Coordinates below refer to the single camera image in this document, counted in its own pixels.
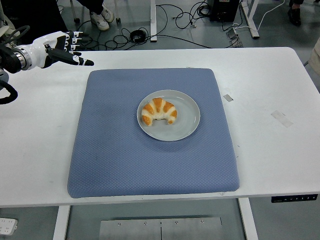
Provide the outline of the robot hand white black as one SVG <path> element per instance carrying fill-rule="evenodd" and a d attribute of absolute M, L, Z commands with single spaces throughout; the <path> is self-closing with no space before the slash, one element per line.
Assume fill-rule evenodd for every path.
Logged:
<path fill-rule="evenodd" d="M 82 43 L 89 36 L 82 31 L 57 31 L 35 39 L 26 47 L 30 56 L 28 69 L 48 68 L 56 62 L 75 66 L 93 66 L 94 62 L 81 57 Z"/>

